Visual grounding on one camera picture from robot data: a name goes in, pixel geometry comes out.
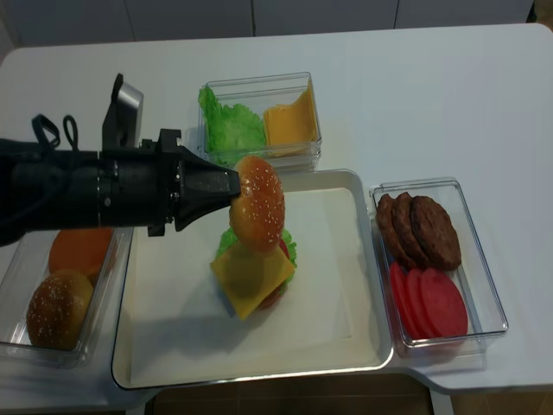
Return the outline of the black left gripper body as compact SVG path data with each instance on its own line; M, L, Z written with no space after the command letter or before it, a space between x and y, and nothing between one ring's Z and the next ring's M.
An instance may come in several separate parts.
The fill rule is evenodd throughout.
M165 225L180 231L186 217L184 164L192 154L182 145L179 130L160 130L157 141L140 148L105 146L99 153L98 225L147 227L163 236Z

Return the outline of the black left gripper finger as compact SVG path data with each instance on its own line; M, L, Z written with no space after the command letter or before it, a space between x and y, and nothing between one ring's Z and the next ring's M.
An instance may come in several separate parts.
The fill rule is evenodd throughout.
M187 198L233 199L241 193L237 171L210 163L188 149L181 149L179 176L181 194Z
M239 196L239 192L181 196L174 211L175 230L180 232L199 218L229 207Z

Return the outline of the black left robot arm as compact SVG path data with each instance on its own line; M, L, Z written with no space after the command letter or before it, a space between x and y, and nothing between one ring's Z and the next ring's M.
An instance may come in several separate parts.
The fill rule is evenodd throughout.
M34 231L145 227L161 237L240 196L238 173L177 143L178 130L156 141L100 152L46 150L1 142L1 243Z

